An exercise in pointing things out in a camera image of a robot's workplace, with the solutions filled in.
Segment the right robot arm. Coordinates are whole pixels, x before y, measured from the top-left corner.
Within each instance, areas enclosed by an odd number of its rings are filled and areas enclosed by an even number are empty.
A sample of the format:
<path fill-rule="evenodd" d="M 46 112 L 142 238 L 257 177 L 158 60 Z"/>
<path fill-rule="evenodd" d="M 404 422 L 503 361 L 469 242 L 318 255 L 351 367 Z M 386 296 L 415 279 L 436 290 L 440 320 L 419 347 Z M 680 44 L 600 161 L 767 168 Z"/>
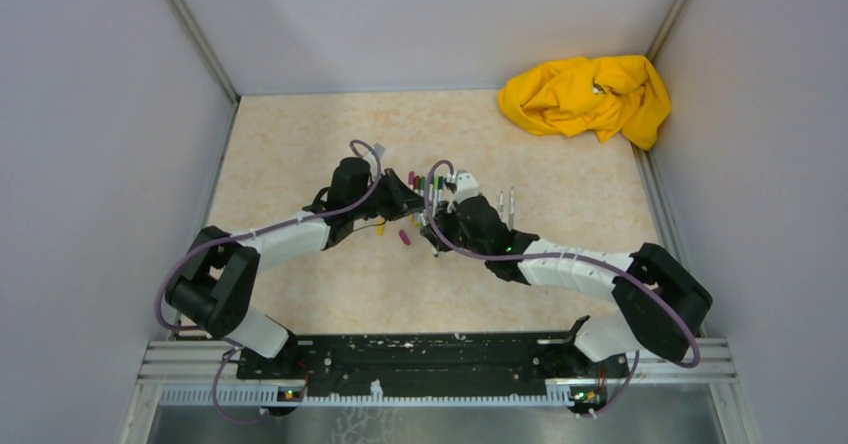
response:
<path fill-rule="evenodd" d="M 442 251 L 483 262 L 497 278 L 556 286 L 616 305 L 615 312 L 578 324 L 563 362 L 588 376 L 602 360 L 648 351 L 684 368 L 701 360 L 695 334 L 713 299 L 665 248 L 644 243 L 631 253 L 578 250 L 511 229 L 482 196 L 427 209 L 422 233 Z"/>

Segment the purple pen cap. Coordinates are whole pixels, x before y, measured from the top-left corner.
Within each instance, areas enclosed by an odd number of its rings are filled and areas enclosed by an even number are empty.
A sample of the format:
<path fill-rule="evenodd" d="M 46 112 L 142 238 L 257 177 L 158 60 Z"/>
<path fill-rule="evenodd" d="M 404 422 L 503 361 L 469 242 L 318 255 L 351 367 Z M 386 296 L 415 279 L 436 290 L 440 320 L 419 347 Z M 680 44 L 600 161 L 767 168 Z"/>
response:
<path fill-rule="evenodd" d="M 400 229 L 400 230 L 398 231 L 398 236 L 399 236 L 399 238 L 401 239 L 401 241 L 402 241 L 402 242 L 403 242 L 406 246 L 410 246 L 410 245 L 411 245 L 411 239 L 410 239 L 409 235 L 407 234 L 407 232 L 406 232 L 404 229 Z"/>

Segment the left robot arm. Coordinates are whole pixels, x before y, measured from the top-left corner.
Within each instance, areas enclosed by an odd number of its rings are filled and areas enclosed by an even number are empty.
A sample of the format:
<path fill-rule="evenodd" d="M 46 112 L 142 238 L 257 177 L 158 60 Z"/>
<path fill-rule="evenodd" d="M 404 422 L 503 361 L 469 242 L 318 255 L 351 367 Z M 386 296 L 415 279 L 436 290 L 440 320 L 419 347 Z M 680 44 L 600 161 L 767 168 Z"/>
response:
<path fill-rule="evenodd" d="M 294 334 L 251 304 L 257 276 L 289 260 L 328 250 L 358 221 L 397 221 L 422 211 L 422 196 L 373 157 L 347 157 L 329 186 L 292 218 L 241 234 L 215 226 L 201 230 L 166 278 L 162 302 L 215 339 L 260 355 L 277 378 L 300 363 Z"/>

